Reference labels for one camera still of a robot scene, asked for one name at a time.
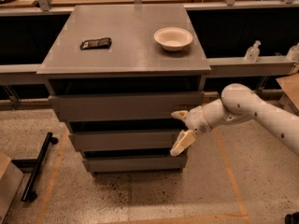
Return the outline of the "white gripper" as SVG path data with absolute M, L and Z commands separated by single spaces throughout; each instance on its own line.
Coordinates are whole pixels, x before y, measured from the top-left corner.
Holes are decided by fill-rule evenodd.
M 181 131 L 178 135 L 177 141 L 170 150 L 170 155 L 173 157 L 181 154 L 186 148 L 193 144 L 196 140 L 197 133 L 207 133 L 211 131 L 211 127 L 208 124 L 203 107 L 198 106 L 187 110 L 179 110 L 171 113 L 174 119 L 185 120 L 188 131 Z

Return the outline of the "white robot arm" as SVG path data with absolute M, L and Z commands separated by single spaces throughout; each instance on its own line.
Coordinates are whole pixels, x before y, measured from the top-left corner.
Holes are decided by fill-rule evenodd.
M 204 106 L 175 111 L 174 119 L 184 122 L 170 154 L 178 156 L 192 145 L 200 133 L 207 133 L 224 124 L 237 124 L 254 119 L 295 154 L 299 154 L 299 117 L 263 101 L 248 87 L 234 83 L 226 86 L 221 98 Z

